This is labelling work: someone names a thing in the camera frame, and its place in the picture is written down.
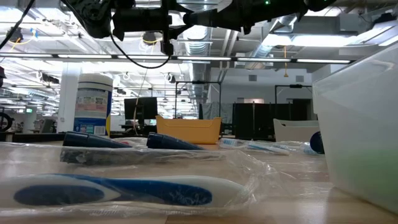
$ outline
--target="black cable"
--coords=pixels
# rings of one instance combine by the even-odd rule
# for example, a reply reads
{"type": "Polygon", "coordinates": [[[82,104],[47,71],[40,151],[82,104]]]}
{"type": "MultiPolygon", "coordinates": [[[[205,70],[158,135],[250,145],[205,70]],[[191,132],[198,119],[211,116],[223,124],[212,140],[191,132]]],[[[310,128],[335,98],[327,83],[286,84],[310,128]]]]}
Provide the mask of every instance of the black cable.
{"type": "Polygon", "coordinates": [[[147,66],[144,66],[144,65],[140,65],[140,64],[138,64],[137,62],[133,61],[133,59],[131,59],[131,58],[124,52],[124,50],[122,50],[122,48],[119,47],[119,45],[116,43],[116,41],[114,41],[114,38],[113,38],[113,35],[112,35],[112,34],[111,34],[111,39],[112,39],[113,44],[120,50],[120,52],[122,52],[122,54],[123,54],[124,56],[126,56],[127,59],[129,59],[134,65],[140,66],[141,68],[146,68],[146,69],[160,68],[160,67],[162,67],[163,65],[165,65],[167,62],[169,62],[170,58],[172,57],[171,55],[169,55],[169,57],[167,58],[167,60],[166,60],[165,62],[163,62],[162,65],[158,65],[158,66],[154,66],[154,67],[147,67],[147,66]]]}
{"type": "Polygon", "coordinates": [[[29,12],[29,9],[31,9],[33,3],[35,0],[30,0],[29,4],[27,5],[24,13],[22,13],[21,19],[17,23],[15,23],[14,27],[10,30],[6,38],[1,42],[0,44],[0,50],[6,45],[7,41],[12,37],[12,35],[15,33],[15,31],[18,29],[19,25],[22,23],[24,20],[26,14],[29,12]]]}
{"type": "Polygon", "coordinates": [[[365,22],[367,22],[367,23],[373,23],[373,22],[369,22],[369,21],[367,21],[362,15],[360,15],[360,14],[358,14],[359,16],[360,16],[360,18],[362,18],[363,19],[363,21],[365,21],[365,22]]]}
{"type": "Polygon", "coordinates": [[[323,16],[327,15],[327,14],[328,14],[332,9],[334,9],[334,8],[338,8],[338,9],[340,9],[341,13],[344,13],[344,11],[343,11],[340,7],[338,7],[338,6],[333,6],[333,7],[331,7],[329,10],[327,10],[327,12],[326,12],[323,16]]]}
{"type": "Polygon", "coordinates": [[[0,132],[5,132],[12,126],[12,118],[8,116],[6,113],[0,112],[0,117],[3,117],[7,120],[7,126],[5,128],[0,127],[0,132]]]}

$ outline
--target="computer monitor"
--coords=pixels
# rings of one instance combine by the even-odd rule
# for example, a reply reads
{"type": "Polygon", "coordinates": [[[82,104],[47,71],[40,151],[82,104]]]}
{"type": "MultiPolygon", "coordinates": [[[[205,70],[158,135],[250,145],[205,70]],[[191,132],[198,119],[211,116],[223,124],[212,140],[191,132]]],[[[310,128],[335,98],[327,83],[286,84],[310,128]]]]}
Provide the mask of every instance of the computer monitor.
{"type": "Polygon", "coordinates": [[[136,110],[136,119],[156,119],[157,114],[157,98],[142,97],[133,99],[124,99],[124,114],[126,119],[134,119],[134,110],[136,110]]]}

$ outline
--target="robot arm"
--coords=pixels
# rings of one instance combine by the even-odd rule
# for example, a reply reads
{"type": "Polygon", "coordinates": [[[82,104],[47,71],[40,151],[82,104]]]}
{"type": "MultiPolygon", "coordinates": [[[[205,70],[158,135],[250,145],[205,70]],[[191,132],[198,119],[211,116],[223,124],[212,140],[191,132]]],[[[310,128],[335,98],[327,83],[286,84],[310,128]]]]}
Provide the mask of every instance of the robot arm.
{"type": "Polygon", "coordinates": [[[261,21],[297,13],[298,18],[308,10],[320,11],[336,0],[233,0],[218,12],[216,9],[192,12],[177,3],[177,0],[161,0],[155,9],[136,8],[135,0],[61,0],[72,10],[87,33],[94,38],[111,34],[123,40],[125,32],[157,31],[163,35],[162,52],[174,52],[170,39],[177,39],[183,31],[194,25],[221,27],[249,34],[251,27],[261,21]],[[169,11],[185,12],[184,26],[169,27],[172,18],[169,11]],[[111,20],[114,30],[111,32],[111,20]]]}

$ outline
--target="blue object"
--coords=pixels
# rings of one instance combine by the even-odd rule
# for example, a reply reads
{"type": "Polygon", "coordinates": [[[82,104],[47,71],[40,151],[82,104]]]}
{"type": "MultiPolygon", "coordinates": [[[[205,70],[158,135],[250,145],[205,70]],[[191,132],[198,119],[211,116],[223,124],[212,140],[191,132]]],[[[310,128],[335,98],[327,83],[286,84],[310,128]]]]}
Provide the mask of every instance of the blue object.
{"type": "Polygon", "coordinates": [[[112,141],[110,139],[95,136],[94,134],[77,133],[68,131],[63,140],[63,146],[74,147],[108,147],[108,148],[128,148],[126,144],[112,141]]]}
{"type": "Polygon", "coordinates": [[[204,148],[195,144],[156,133],[149,133],[147,146],[150,149],[204,150],[204,148]]]}
{"type": "MultiPolygon", "coordinates": [[[[163,203],[167,205],[206,205],[212,201],[210,191],[201,187],[185,184],[175,184],[160,180],[139,179],[107,179],[72,174],[51,174],[71,177],[76,180],[89,181],[119,193],[119,197],[111,201],[135,201],[163,203]]],[[[14,200],[24,205],[54,206],[74,205],[78,203],[97,202],[105,198],[105,193],[99,187],[77,185],[33,185],[17,191],[14,200]]]]}

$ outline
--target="blue cap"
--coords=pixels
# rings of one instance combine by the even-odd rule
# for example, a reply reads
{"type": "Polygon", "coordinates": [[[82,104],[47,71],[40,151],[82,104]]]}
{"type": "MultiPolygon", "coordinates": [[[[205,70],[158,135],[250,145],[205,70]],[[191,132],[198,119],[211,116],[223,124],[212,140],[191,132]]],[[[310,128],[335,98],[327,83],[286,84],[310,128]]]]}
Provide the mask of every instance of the blue cap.
{"type": "Polygon", "coordinates": [[[94,134],[77,133],[68,131],[63,140],[63,146],[75,146],[75,147],[108,147],[108,148],[125,148],[131,147],[126,144],[112,141],[110,139],[102,138],[94,134]]]}
{"type": "Polygon", "coordinates": [[[165,134],[149,133],[149,149],[204,150],[204,148],[165,134]]]}

